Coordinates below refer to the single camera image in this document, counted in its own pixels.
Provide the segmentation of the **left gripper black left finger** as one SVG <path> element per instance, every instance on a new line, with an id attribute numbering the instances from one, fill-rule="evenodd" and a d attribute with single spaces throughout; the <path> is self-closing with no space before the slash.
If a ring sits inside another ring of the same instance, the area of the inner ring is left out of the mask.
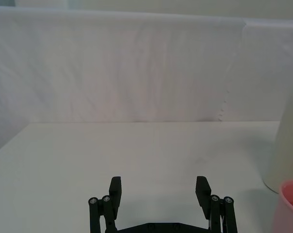
<path id="1" fill-rule="evenodd" d="M 118 215 L 121 194 L 121 177 L 113 177 L 111 179 L 108 195 L 103 196 L 101 199 L 92 197 L 88 200 L 89 226 L 91 233 L 101 232 L 101 216 L 103 216 L 105 219 L 106 233 L 118 232 L 115 225 L 115 220 L 117 219 Z"/>

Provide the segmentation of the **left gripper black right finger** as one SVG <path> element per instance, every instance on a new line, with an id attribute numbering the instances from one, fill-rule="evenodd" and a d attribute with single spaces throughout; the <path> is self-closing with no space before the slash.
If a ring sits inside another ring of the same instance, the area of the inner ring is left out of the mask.
<path id="1" fill-rule="evenodd" d="M 211 233 L 237 233 L 234 200 L 231 197 L 221 199 L 211 193 L 209 183 L 204 176 L 196 179 L 195 194 L 201 206 L 208 230 Z"/>

